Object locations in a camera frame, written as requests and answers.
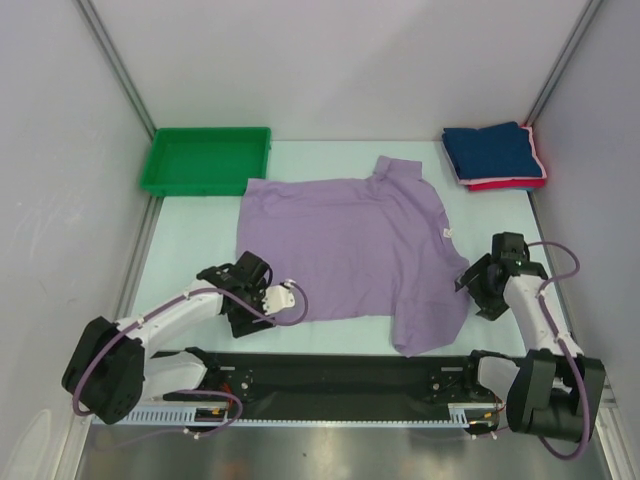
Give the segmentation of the purple t shirt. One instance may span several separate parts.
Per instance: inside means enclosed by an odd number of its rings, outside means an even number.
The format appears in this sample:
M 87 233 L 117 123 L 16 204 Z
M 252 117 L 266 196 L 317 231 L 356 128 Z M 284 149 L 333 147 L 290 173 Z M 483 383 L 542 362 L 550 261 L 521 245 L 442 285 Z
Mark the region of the purple t shirt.
M 469 262 L 418 161 L 381 156 L 365 179 L 252 179 L 236 250 L 265 260 L 276 282 L 300 285 L 309 322 L 390 317 L 405 357 L 453 343 L 468 315 L 455 282 Z

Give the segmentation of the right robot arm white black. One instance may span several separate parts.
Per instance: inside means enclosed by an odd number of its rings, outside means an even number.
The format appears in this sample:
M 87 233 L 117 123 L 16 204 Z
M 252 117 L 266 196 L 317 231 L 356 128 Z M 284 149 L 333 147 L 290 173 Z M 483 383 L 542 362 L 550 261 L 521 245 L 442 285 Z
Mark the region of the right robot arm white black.
M 526 354 L 479 352 L 478 366 L 463 373 L 461 388 L 473 401 L 495 394 L 506 403 L 508 428 L 544 442 L 562 440 L 583 448 L 592 437 L 604 388 L 601 360 L 586 356 L 569 329 L 556 320 L 547 302 L 554 283 L 531 258 L 519 233 L 497 233 L 489 253 L 456 281 L 478 307 L 478 316 L 495 321 L 510 312 Z

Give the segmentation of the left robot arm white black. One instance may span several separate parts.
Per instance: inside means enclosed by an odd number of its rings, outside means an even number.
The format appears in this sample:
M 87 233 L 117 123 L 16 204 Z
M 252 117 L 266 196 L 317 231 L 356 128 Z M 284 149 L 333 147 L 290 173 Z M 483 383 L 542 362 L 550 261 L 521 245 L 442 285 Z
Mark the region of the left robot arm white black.
M 95 415 L 107 425 L 123 420 L 139 402 L 166 394 L 190 391 L 210 399 L 221 387 L 212 355 L 188 347 L 163 356 L 161 349 L 218 316 L 227 318 L 234 337 L 271 328 L 276 314 L 294 304 L 290 283 L 274 283 L 270 265 L 244 252 L 234 264 L 202 270 L 181 292 L 143 314 L 90 321 L 62 386 L 76 415 Z

